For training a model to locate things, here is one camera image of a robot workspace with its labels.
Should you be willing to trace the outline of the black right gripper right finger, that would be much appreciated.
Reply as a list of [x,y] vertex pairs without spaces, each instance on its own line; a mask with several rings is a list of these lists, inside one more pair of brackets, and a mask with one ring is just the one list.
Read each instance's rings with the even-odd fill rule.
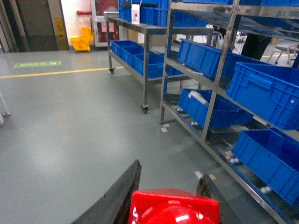
[[229,203],[226,201],[220,190],[208,174],[204,174],[200,179],[196,190],[197,195],[205,196],[220,203],[220,223],[221,224],[241,224],[240,219],[234,213]]

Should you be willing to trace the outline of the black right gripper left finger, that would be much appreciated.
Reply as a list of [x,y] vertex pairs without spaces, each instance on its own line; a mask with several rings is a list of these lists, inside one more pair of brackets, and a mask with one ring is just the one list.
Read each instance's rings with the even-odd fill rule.
[[127,224],[133,192],[139,189],[142,166],[135,160],[74,224]]

